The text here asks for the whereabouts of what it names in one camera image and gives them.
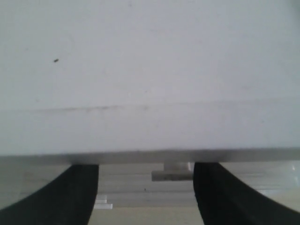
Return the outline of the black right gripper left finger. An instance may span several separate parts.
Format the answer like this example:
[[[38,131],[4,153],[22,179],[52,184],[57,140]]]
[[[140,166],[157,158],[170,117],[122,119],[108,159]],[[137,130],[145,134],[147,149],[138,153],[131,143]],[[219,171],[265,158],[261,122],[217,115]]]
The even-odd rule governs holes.
[[[86,225],[98,193],[99,166],[73,165],[0,211],[2,225]]]

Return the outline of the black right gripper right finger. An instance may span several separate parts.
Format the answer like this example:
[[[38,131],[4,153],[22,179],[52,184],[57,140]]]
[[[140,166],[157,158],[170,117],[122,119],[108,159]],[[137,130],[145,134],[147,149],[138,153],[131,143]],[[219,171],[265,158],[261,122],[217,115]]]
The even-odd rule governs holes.
[[[219,163],[194,165],[193,187],[206,225],[298,225],[299,212],[260,194]]]

